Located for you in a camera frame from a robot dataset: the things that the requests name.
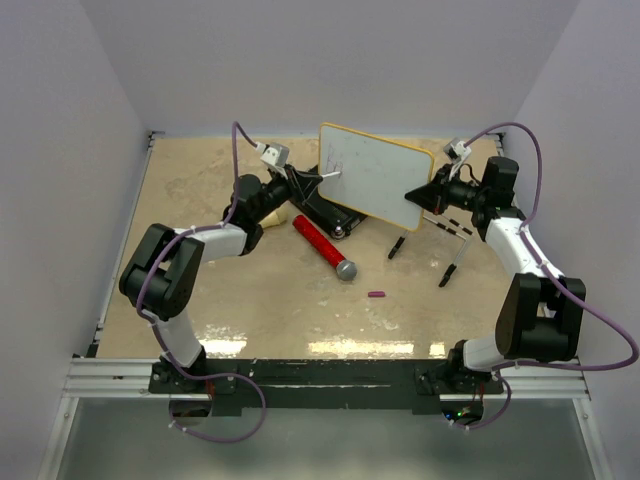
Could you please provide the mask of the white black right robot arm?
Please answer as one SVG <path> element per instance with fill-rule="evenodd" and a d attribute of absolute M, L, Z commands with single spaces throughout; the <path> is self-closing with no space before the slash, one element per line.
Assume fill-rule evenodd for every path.
<path fill-rule="evenodd" d="M 460 341 L 450 354 L 445 379 L 459 393 L 476 386 L 481 372 L 509 361 L 556 366 L 572 360 L 577 351 L 582 308 L 559 288 L 583 300 L 586 287 L 554 266 L 545 274 L 544 255 L 532 254 L 520 238 L 525 216 L 514 204 L 518 172 L 517 162 L 494 156 L 488 159 L 480 182 L 463 181 L 447 164 L 429 183 L 405 194 L 406 200 L 436 215 L 450 206 L 471 212 L 480 238 L 512 277 L 495 333 Z"/>

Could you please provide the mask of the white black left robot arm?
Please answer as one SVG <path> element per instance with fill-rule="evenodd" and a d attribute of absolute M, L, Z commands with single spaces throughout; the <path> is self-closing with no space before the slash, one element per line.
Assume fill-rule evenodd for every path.
<path fill-rule="evenodd" d="M 251 253 L 263 235 L 260 222 L 291 199 L 306 200 L 322 182 L 318 173 L 290 165 L 270 176 L 267 183 L 253 174 L 238 177 L 218 224 L 186 230 L 151 225 L 121 274 L 120 293 L 149 322 L 162 348 L 156 374 L 172 374 L 185 392 L 200 390 L 207 380 L 206 351 L 187 314 L 200 265 Z"/>

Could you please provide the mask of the yellow framed whiteboard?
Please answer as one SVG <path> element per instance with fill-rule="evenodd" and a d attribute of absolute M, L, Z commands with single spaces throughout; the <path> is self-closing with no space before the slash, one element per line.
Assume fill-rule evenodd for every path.
<path fill-rule="evenodd" d="M 425 149 L 331 123 L 319 128 L 319 174 L 342 172 L 323 180 L 320 196 L 403 230 L 421 226 L 423 209 L 404 195 L 430 181 L 434 163 Z"/>

